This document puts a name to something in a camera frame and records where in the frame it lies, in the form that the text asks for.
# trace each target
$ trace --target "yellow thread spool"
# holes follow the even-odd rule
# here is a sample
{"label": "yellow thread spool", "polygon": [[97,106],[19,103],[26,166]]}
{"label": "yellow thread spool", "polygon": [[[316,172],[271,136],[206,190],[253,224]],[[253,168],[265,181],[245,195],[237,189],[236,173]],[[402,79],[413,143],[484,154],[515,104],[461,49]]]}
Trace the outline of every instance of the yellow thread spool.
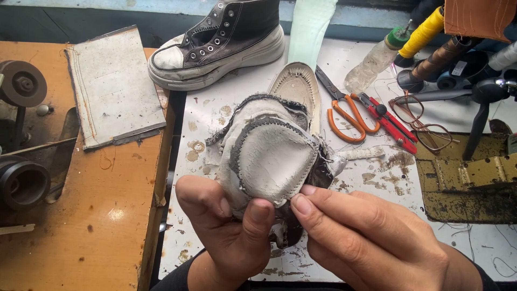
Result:
{"label": "yellow thread spool", "polygon": [[406,59],[412,58],[444,29],[444,16],[440,13],[440,8],[441,6],[434,10],[433,14],[411,34],[408,42],[399,50],[401,56]]}

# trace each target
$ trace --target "orange scissors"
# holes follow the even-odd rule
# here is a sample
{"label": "orange scissors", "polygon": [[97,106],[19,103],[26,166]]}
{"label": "orange scissors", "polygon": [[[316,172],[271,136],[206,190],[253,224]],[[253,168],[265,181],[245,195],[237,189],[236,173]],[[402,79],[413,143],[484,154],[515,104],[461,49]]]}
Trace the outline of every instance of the orange scissors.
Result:
{"label": "orange scissors", "polygon": [[[366,138],[366,133],[374,134],[381,128],[381,124],[378,120],[375,120],[375,127],[373,129],[370,129],[366,123],[364,123],[364,120],[361,117],[361,114],[359,113],[359,110],[357,110],[357,107],[354,103],[354,100],[360,101],[359,97],[356,94],[347,95],[342,93],[338,90],[334,84],[330,81],[330,79],[327,77],[327,75],[321,70],[319,66],[316,66],[316,76],[320,80],[320,82],[325,86],[327,91],[330,93],[330,96],[332,96],[332,108],[334,108],[339,115],[343,116],[350,124],[352,124],[361,134],[360,137],[349,137],[339,131],[336,124],[334,123],[334,117],[332,116],[332,108],[329,108],[327,110],[327,117],[328,117],[328,123],[330,124],[330,128],[332,131],[339,136],[342,140],[350,143],[355,142],[361,142]],[[348,115],[341,107],[339,107],[339,101],[346,101],[348,105],[350,106],[350,109],[352,110],[352,113],[355,115],[357,120],[355,120],[352,116]]]}

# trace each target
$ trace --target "orange wooden table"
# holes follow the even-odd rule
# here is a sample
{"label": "orange wooden table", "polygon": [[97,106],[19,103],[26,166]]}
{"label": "orange wooden table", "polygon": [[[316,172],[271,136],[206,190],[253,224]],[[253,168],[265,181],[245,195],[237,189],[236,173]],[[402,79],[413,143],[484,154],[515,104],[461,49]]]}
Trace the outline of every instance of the orange wooden table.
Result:
{"label": "orange wooden table", "polygon": [[[0,41],[0,62],[27,61],[45,76],[43,103],[55,109],[41,119],[47,141],[58,140],[65,114],[75,106],[66,47]],[[153,52],[144,50],[148,57]],[[157,90],[162,98],[169,95]],[[164,113],[167,127],[140,146],[131,142],[84,153],[79,134],[61,198],[0,221],[36,224],[34,231],[0,236],[0,290],[148,288],[174,127],[167,105]]]}

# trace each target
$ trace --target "sneaker sole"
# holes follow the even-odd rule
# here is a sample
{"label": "sneaker sole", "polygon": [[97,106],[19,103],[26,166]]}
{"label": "sneaker sole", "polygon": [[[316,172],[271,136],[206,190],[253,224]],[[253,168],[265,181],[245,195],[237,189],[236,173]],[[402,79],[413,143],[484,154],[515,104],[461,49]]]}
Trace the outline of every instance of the sneaker sole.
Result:
{"label": "sneaker sole", "polygon": [[228,63],[217,67],[213,71],[208,74],[202,75],[197,78],[192,78],[188,80],[167,80],[157,76],[154,72],[149,70],[149,76],[153,80],[153,82],[159,85],[162,88],[167,88],[173,91],[194,91],[205,88],[217,82],[224,75],[228,74],[230,71],[238,68],[244,67],[253,67],[260,66],[264,64],[268,64],[278,60],[284,53],[285,50],[285,42],[284,42],[284,32],[282,27],[280,27],[279,37],[275,39],[273,42],[267,44],[266,46],[255,49],[253,52],[245,54],[245,55],[237,55],[231,57]]}

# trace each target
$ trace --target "white worktable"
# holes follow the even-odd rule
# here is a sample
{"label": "white worktable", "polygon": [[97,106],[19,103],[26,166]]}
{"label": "white worktable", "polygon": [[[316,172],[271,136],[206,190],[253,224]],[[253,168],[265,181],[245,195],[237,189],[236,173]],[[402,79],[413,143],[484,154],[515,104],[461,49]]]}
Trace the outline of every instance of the white worktable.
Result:
{"label": "white worktable", "polygon": [[[327,76],[339,89],[346,92],[343,79],[346,74],[356,66],[373,43],[344,40],[325,39],[320,51],[318,64]],[[178,160],[175,169],[173,192],[167,218],[167,230],[163,242],[163,253],[160,265],[159,278],[162,279],[176,266],[185,262],[190,256],[195,255],[203,248],[192,226],[179,207],[175,195],[174,184],[176,180],[185,174],[194,174],[215,178],[217,169],[205,167],[203,160],[206,157],[204,140],[210,137],[216,130],[228,123],[233,109],[246,97],[257,93],[266,92],[275,75],[286,63],[288,49],[284,57],[276,62],[260,67],[242,68],[232,74],[228,74],[214,85],[203,90],[189,92],[185,105],[185,117],[183,121],[183,136],[180,143]],[[422,52],[420,58],[427,57]],[[392,138],[381,129],[375,136],[367,136],[362,145],[352,145],[339,139],[331,130],[327,122],[327,109],[330,108],[331,97],[320,89],[322,96],[322,135],[334,149],[372,147],[379,144],[385,145],[386,156],[381,159],[365,159],[350,162],[347,168],[337,178],[331,188],[343,192],[361,190],[373,193],[383,199],[402,204],[415,212],[419,217],[428,221],[423,212],[423,200],[414,157],[410,157],[407,166],[387,162],[390,157],[401,152],[398,148],[391,147],[394,144]],[[388,69],[380,74],[375,83],[366,90],[366,93],[381,103],[388,105],[388,100],[402,95],[397,83]],[[365,119],[370,119],[365,108],[357,105]],[[424,123],[438,123],[452,132],[470,132],[472,120],[478,111],[478,105],[471,102],[433,101],[425,103],[425,114],[422,117]],[[499,118],[517,129],[517,103],[513,98],[491,105],[489,118]],[[345,122],[338,114],[334,113],[336,124]],[[344,131],[346,134],[356,134],[354,129]],[[407,171],[405,179],[402,179],[402,170]],[[444,224],[429,222],[433,227],[438,240],[455,245],[455,248],[479,264],[487,274],[496,281],[515,281],[517,274],[510,268],[517,270],[517,231],[513,225],[470,225]],[[273,252],[266,270],[253,277],[253,280],[268,281],[319,281],[340,282],[341,280],[332,273],[316,264],[308,255],[306,235],[291,248],[282,252]]]}

